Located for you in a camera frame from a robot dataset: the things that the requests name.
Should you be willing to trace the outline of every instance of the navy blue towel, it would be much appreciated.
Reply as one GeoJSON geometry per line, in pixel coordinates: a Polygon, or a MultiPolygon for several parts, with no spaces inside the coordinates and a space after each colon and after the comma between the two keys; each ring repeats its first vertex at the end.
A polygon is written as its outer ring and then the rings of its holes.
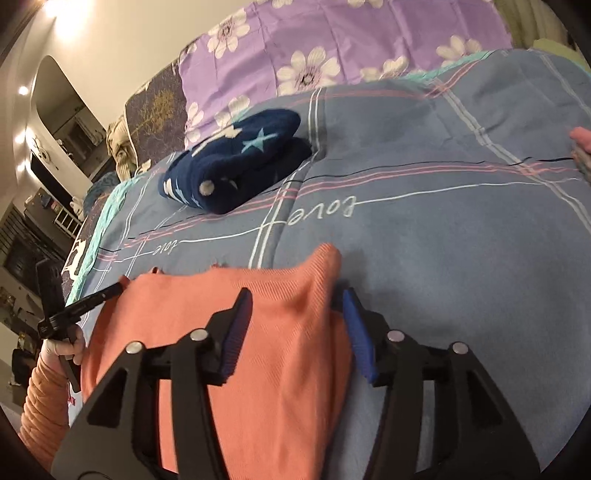
{"type": "Polygon", "coordinates": [[[218,215],[287,177],[311,155],[293,135],[300,116],[270,109],[240,120],[184,152],[162,175],[163,197],[218,215]]]}

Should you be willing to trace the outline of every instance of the blue gripper pad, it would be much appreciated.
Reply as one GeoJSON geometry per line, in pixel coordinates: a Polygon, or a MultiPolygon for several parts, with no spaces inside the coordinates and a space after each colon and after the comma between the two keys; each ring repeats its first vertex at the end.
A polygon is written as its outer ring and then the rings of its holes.
{"type": "Polygon", "coordinates": [[[378,377],[375,347],[365,328],[362,312],[359,311],[353,295],[348,289],[343,293],[343,318],[357,366],[366,380],[373,384],[378,377]]]}

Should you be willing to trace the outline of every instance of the white flower print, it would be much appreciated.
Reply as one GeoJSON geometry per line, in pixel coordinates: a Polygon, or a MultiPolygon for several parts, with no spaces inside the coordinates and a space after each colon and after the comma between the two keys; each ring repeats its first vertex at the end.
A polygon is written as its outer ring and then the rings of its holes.
{"type": "Polygon", "coordinates": [[[478,40],[470,39],[464,42],[464,39],[458,35],[451,37],[449,46],[440,45],[436,50],[437,55],[445,59],[441,64],[442,67],[447,67],[462,57],[479,51],[482,51],[482,45],[478,40]]]}
{"type": "Polygon", "coordinates": [[[203,110],[199,110],[197,102],[193,102],[189,106],[187,110],[187,123],[185,124],[185,150],[201,138],[201,131],[197,126],[203,120],[204,115],[203,110]]]}
{"type": "MultiPolygon", "coordinates": [[[[264,3],[267,3],[268,0],[256,0],[257,4],[262,5],[264,3]]],[[[286,5],[291,5],[293,3],[293,0],[272,0],[271,5],[273,5],[273,8],[281,8],[284,7],[286,5]]]]}
{"type": "Polygon", "coordinates": [[[186,59],[191,53],[197,51],[197,40],[191,43],[188,47],[184,48],[178,57],[178,64],[181,65],[184,59],[186,59]]]}
{"type": "MultiPolygon", "coordinates": [[[[355,8],[361,7],[365,3],[365,0],[347,0],[349,5],[355,8]]],[[[367,0],[367,2],[374,8],[382,8],[384,0],[367,0]]]]}
{"type": "Polygon", "coordinates": [[[336,57],[326,59],[326,51],[322,47],[313,48],[308,59],[300,50],[291,56],[291,67],[281,67],[277,71],[279,95],[290,95],[297,92],[313,90],[316,87],[336,85],[331,78],[340,72],[340,65],[336,57]]]}
{"type": "Polygon", "coordinates": [[[382,70],[374,67],[367,67],[361,69],[359,73],[366,82],[375,82],[376,80],[384,80],[400,77],[408,68],[408,58],[404,55],[398,57],[396,60],[388,59],[384,62],[382,70]]]}
{"type": "Polygon", "coordinates": [[[250,29],[250,26],[246,23],[246,12],[241,8],[207,32],[211,37],[207,42],[207,49],[210,52],[215,51],[216,58],[221,59],[226,48],[230,51],[236,51],[238,37],[243,37],[250,29]]]}
{"type": "Polygon", "coordinates": [[[222,110],[214,115],[219,129],[221,130],[230,125],[241,112],[249,107],[250,104],[251,100],[246,95],[240,95],[240,97],[230,100],[228,103],[229,112],[222,110]]]}

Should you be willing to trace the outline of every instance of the purple floral pillowcase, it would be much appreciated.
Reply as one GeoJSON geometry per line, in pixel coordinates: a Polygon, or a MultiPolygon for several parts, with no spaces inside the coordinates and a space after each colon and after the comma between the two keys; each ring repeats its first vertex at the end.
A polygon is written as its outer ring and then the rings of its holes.
{"type": "Polygon", "coordinates": [[[487,0],[256,0],[180,54],[185,148],[277,95],[429,71],[497,48],[511,48],[511,36],[487,0]]]}

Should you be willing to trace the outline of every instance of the metal screw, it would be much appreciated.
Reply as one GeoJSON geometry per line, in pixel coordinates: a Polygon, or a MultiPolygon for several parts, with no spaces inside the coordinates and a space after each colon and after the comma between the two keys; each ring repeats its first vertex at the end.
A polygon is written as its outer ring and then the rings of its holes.
{"type": "Polygon", "coordinates": [[[192,331],[189,336],[193,342],[203,342],[209,334],[205,328],[198,328],[197,330],[192,331]]]}
{"type": "Polygon", "coordinates": [[[142,342],[131,342],[128,343],[125,347],[125,351],[130,355],[135,355],[136,353],[140,353],[144,349],[144,344],[142,342]]]}
{"type": "Polygon", "coordinates": [[[404,340],[404,332],[401,332],[400,330],[390,330],[387,337],[392,343],[400,343],[404,340]]]}
{"type": "Polygon", "coordinates": [[[468,346],[463,342],[456,342],[452,345],[452,350],[456,352],[458,355],[466,355],[470,349],[468,346]]]}

